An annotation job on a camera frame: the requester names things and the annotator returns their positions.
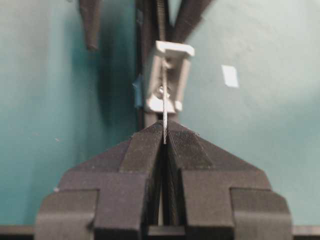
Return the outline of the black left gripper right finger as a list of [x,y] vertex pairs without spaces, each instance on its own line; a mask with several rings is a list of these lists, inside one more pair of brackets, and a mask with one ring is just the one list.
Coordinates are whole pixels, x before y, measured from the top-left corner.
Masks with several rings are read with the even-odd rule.
[[265,172],[170,121],[170,221],[188,240],[290,240],[286,199]]

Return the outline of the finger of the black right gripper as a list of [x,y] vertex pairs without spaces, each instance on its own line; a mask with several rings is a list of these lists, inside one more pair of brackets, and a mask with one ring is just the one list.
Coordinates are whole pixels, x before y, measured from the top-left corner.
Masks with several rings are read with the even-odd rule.
[[79,0],[78,7],[88,50],[98,49],[101,22],[101,0]]
[[169,41],[183,43],[202,20],[202,14],[214,0],[182,0],[170,31]]

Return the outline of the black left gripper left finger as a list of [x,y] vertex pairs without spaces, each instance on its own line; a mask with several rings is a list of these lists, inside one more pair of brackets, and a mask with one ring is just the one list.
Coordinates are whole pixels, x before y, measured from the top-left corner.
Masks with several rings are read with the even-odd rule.
[[66,171],[36,216],[37,240],[142,240],[158,222],[161,121]]

